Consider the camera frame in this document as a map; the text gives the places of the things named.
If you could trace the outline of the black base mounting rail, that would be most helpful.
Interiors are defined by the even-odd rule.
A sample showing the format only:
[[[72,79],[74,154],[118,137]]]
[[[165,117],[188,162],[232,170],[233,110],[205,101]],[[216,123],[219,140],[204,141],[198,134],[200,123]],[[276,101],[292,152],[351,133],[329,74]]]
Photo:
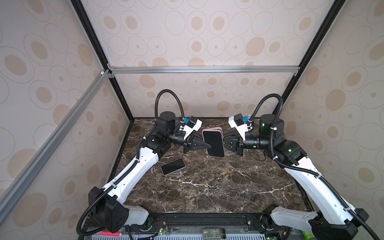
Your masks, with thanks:
[[[131,229],[140,226],[147,227],[148,221],[153,220],[150,232],[157,232],[163,222],[169,228],[224,228],[243,226],[250,231],[272,234],[292,228],[314,235],[318,240],[347,240],[349,237],[342,233],[342,226],[331,224],[322,212],[301,212],[289,210],[277,205],[270,205],[261,213],[234,214],[154,214],[133,206],[117,206],[113,208],[93,208],[84,212],[80,217],[76,231],[80,236],[89,236],[100,231],[108,230],[116,233],[124,226]]]

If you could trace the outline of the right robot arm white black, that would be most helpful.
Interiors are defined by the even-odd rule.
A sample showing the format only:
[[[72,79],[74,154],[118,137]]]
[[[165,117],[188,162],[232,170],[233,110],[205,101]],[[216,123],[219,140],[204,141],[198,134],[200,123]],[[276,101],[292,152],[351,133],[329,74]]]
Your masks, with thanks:
[[[304,231],[318,240],[352,240],[358,228],[369,218],[364,209],[356,209],[326,181],[307,153],[294,141],[284,138],[284,121],[275,115],[260,117],[259,131],[249,117],[229,117],[233,131],[224,137],[224,146],[239,156],[245,149],[266,150],[268,156],[291,175],[315,202],[318,211],[302,212],[277,205],[268,206],[260,221],[267,231],[289,227]]]

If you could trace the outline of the pink marker pen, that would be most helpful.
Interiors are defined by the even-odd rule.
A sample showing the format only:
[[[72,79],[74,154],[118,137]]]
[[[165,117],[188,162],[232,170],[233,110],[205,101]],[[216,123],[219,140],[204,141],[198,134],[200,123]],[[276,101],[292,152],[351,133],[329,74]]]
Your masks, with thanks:
[[[99,232],[99,234],[102,236],[111,236],[111,237],[121,237],[122,236],[122,233],[111,233],[111,232],[107,232],[107,231]]]

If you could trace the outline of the horizontal aluminium rail back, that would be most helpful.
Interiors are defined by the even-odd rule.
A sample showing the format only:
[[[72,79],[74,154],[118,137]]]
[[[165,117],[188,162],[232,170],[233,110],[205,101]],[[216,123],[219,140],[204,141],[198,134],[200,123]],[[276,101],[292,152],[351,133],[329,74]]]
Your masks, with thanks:
[[[297,73],[299,66],[208,66],[208,67],[111,67],[118,74],[236,74]]]

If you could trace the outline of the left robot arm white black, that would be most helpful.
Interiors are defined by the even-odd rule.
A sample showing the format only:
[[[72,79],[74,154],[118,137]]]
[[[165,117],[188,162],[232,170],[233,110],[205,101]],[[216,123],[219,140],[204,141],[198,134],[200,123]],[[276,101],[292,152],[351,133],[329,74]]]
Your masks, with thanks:
[[[118,232],[125,225],[143,225],[149,212],[142,207],[126,206],[124,203],[134,186],[154,166],[172,144],[180,145],[184,152],[210,149],[198,133],[202,121],[184,118],[175,125],[173,112],[163,112],[155,120],[150,133],[143,137],[133,160],[102,188],[94,187],[88,194],[89,206],[78,221],[77,233],[89,236],[108,230]]]

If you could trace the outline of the diagonal aluminium rail left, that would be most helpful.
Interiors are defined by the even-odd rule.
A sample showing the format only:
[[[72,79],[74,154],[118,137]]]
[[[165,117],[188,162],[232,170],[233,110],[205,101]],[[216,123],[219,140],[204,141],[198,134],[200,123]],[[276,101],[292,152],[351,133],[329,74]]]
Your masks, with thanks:
[[[55,150],[74,126],[80,115],[84,112],[85,108],[90,104],[97,91],[103,85],[104,81],[109,78],[110,73],[110,70],[105,69],[98,75],[79,101],[77,101],[73,108],[70,109],[69,113],[62,120],[59,126],[52,132],[50,137],[36,152],[32,160],[10,185],[10,188],[5,192],[1,199],[1,224],[3,224],[9,217],[10,213],[39,175]]]

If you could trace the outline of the phone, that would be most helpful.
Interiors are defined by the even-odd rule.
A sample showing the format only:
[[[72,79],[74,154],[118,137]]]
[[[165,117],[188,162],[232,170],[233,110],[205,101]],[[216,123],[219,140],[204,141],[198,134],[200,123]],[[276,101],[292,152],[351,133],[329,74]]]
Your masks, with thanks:
[[[164,176],[173,174],[186,167],[185,161],[182,158],[173,160],[161,166],[161,170]]]
[[[202,136],[203,140],[211,145],[211,148],[207,149],[209,156],[221,158],[225,156],[223,130],[221,127],[203,129]]]

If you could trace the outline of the small circuit board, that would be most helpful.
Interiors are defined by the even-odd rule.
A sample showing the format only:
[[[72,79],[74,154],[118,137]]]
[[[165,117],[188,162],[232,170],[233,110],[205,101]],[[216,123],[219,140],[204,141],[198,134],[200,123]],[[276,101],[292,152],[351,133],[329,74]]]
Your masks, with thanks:
[[[203,240],[225,240],[226,231],[222,228],[203,229]]]

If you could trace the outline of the phone in clear case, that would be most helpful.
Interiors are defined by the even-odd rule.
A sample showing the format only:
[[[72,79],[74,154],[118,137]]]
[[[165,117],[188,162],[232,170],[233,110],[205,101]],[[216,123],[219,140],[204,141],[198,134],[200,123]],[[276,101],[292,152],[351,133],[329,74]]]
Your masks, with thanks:
[[[186,167],[185,161],[182,158],[173,160],[161,166],[161,170],[164,176],[173,174]]]

